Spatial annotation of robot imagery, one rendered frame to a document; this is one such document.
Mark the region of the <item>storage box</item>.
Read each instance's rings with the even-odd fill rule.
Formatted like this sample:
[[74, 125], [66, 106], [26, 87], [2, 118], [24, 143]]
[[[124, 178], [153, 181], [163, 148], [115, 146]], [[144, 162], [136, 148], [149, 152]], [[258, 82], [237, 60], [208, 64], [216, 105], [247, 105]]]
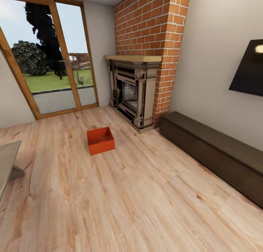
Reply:
[[[107, 137], [109, 137], [110, 139], [108, 139]], [[101, 139], [106, 139], [106, 140], [100, 142]], [[95, 155], [115, 149], [114, 137], [112, 136], [109, 127], [87, 131], [87, 140], [88, 140], [88, 147], [91, 155]]]

